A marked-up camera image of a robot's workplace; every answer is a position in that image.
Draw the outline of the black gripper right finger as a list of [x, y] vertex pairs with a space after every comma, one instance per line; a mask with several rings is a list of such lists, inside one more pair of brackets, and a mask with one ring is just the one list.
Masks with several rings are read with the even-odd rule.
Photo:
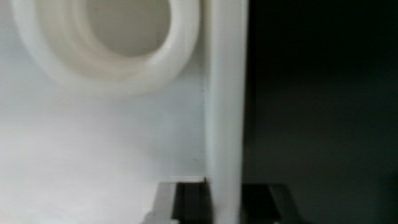
[[244, 224], [302, 224], [302, 216], [283, 184], [242, 186]]

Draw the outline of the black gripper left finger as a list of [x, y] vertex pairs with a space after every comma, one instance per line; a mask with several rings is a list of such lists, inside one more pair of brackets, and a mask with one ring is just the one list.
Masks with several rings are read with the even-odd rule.
[[162, 182], [140, 224], [212, 224], [212, 191], [204, 177]]

